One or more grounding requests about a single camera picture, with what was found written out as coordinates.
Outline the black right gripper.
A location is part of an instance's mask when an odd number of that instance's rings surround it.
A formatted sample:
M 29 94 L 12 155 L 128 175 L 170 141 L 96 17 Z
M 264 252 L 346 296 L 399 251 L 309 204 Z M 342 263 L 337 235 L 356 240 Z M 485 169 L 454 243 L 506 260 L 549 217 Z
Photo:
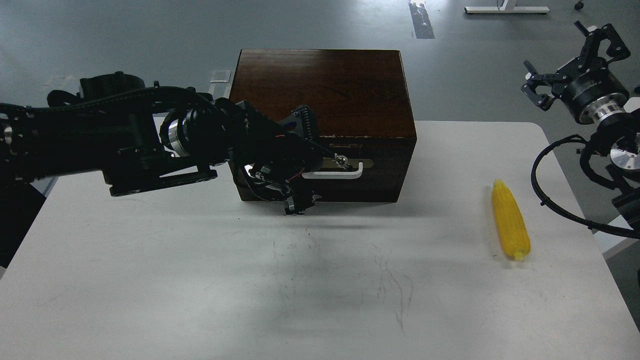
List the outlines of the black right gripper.
M 562 96 L 563 104 L 578 125 L 599 125 L 608 117 L 624 112 L 630 93 L 610 70 L 587 70 L 596 61 L 610 64 L 628 59 L 631 51 L 612 23 L 591 30 L 580 21 L 574 22 L 574 26 L 585 37 L 577 57 L 577 68 L 583 74 L 570 81 L 570 75 L 558 71 L 539 73 L 530 61 L 525 60 L 525 83 L 521 91 L 544 112 Z M 608 60 L 599 56 L 603 41 L 609 42 L 605 51 Z

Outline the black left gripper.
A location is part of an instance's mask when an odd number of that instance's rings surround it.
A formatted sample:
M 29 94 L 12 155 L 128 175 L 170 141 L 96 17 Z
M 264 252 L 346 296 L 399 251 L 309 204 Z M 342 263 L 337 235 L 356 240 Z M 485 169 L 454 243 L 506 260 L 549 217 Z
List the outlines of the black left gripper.
M 246 100 L 217 99 L 214 105 L 234 183 L 251 198 L 285 198 L 286 215 L 315 205 L 316 192 L 303 175 L 322 169 L 324 158 L 339 169 L 354 169 L 345 155 L 320 145 L 317 117 L 308 105 L 299 105 L 281 121 Z

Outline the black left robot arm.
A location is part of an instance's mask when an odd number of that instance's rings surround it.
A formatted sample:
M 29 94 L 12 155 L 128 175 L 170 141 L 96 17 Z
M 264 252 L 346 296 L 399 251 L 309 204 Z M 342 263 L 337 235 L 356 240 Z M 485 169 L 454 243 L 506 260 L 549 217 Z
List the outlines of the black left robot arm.
M 45 196 L 34 182 L 100 171 L 114 197 L 217 178 L 231 163 L 236 186 L 302 214 L 318 198 L 304 174 L 349 159 L 320 144 L 308 105 L 274 121 L 248 101 L 192 87 L 146 86 L 117 71 L 51 91 L 47 107 L 2 103 L 1 267 L 7 269 Z

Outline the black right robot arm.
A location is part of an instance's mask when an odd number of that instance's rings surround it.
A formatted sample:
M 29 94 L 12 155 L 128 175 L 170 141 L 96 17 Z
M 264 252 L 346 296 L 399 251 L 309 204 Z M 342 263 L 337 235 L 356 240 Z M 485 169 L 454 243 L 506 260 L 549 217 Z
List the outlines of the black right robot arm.
M 585 41 L 577 57 L 554 73 L 539 73 L 529 62 L 526 82 L 521 91 L 538 109 L 547 111 L 555 100 L 561 101 L 578 125 L 595 125 L 589 139 L 574 134 L 553 142 L 534 160 L 530 181 L 543 207 L 590 230 L 626 239 L 638 239 L 640 228 L 639 182 L 639 112 L 627 111 L 630 93 L 610 71 L 610 64 L 628 59 L 630 50 L 611 23 L 601 27 L 574 26 Z M 540 162 L 559 146 L 577 143 L 579 166 L 588 180 L 620 191 L 612 204 L 628 224 L 628 228 L 581 218 L 551 200 L 540 186 L 537 170 Z

